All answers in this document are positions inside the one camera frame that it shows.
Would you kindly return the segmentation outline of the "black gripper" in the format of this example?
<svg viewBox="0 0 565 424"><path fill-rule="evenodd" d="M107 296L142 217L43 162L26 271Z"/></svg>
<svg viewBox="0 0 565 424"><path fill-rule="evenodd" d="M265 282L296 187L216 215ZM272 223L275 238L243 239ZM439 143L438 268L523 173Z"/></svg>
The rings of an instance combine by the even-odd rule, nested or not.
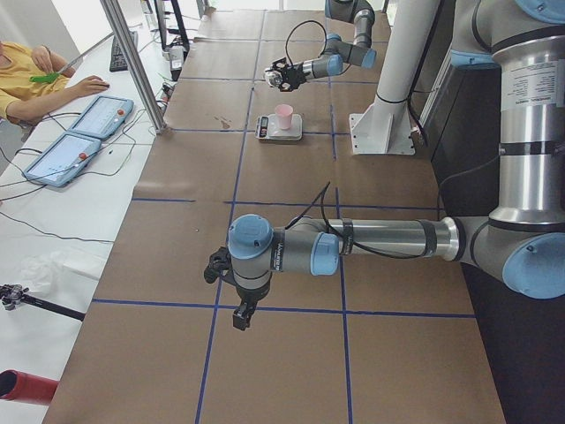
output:
<svg viewBox="0 0 565 424"><path fill-rule="evenodd" d="M284 81L278 86L281 92L292 92L305 83L305 72L302 63L291 64L286 57L283 57L272 63L271 70L285 70Z"/></svg>
<svg viewBox="0 0 565 424"><path fill-rule="evenodd" d="M251 326L251 319L259 301L268 295L270 283L263 284L255 289L237 285L236 291L241 302L232 315L233 327L236 329L246 329Z"/></svg>

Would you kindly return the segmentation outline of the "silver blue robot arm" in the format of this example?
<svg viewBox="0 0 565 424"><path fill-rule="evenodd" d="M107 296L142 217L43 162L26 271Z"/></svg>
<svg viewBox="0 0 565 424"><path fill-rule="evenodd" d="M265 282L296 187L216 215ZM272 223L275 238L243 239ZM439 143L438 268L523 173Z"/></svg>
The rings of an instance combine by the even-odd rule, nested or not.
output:
<svg viewBox="0 0 565 424"><path fill-rule="evenodd" d="M325 16L354 26L351 42L339 34L324 33L325 41L318 57L294 62L290 55L274 61L264 71L264 80L281 92L291 92L310 80L334 77L344 73L343 67L354 65L370 69L377 53L372 49L375 12L367 1L327 1Z"/></svg>
<svg viewBox="0 0 565 424"><path fill-rule="evenodd" d="M350 115L354 154L403 154L395 119L406 110L441 1L406 1L397 9L375 99ZM451 64L461 69L501 68L498 207L488 216L439 221L328 220L323 200L285 227L262 216L235 219L228 247L212 254L205 279L235 286L241 303L233 325L245 330L270 289L273 271L333 275L340 256L377 254L397 260L440 256L482 269L534 299L564 294L564 1L456 1ZM367 1L326 1L325 15L355 26L352 44L327 35L318 58L273 62L270 87L298 89L338 75L343 64L369 67L375 13Z"/></svg>

